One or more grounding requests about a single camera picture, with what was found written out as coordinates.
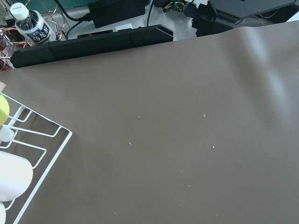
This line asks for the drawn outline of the clear tea bottle white cap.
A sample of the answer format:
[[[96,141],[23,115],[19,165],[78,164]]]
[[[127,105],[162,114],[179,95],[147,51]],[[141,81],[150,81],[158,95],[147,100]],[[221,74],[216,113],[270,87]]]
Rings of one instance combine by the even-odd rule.
[[[41,45],[57,40],[56,33],[35,10],[28,10],[22,3],[14,3],[10,13],[15,18],[15,27],[32,45]]]

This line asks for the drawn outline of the pink plastic cup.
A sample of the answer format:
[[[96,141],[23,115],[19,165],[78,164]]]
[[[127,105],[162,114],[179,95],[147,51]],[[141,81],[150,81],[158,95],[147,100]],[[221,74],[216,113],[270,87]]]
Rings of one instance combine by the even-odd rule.
[[[30,186],[33,178],[31,163],[20,156],[0,153],[0,200],[12,201],[20,197]]]

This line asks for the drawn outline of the yellow plastic cup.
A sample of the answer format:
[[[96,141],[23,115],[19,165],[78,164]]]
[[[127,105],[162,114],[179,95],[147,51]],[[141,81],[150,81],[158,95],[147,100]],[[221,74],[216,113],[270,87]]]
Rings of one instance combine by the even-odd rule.
[[[0,96],[0,125],[2,126],[8,119],[10,112],[10,107],[7,99],[1,95]]]

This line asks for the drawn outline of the black power adapter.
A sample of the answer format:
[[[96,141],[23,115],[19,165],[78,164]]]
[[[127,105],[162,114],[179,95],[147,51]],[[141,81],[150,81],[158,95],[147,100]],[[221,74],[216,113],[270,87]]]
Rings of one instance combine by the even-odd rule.
[[[150,0],[99,0],[87,4],[96,28],[145,14]]]

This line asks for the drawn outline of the black plastic bar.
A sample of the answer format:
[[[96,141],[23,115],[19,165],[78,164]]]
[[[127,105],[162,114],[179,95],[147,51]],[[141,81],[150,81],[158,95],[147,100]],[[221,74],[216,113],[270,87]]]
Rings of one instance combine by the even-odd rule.
[[[173,41],[173,31],[164,25],[128,28],[78,35],[76,39],[48,42],[17,49],[10,57],[14,68],[138,48]]]

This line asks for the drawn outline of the brown table mat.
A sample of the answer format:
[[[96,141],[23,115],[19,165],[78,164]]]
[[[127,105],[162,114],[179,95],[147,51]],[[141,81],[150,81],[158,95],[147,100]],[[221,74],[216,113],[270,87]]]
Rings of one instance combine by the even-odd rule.
[[[73,136],[23,224],[296,224],[299,23],[2,72]]]

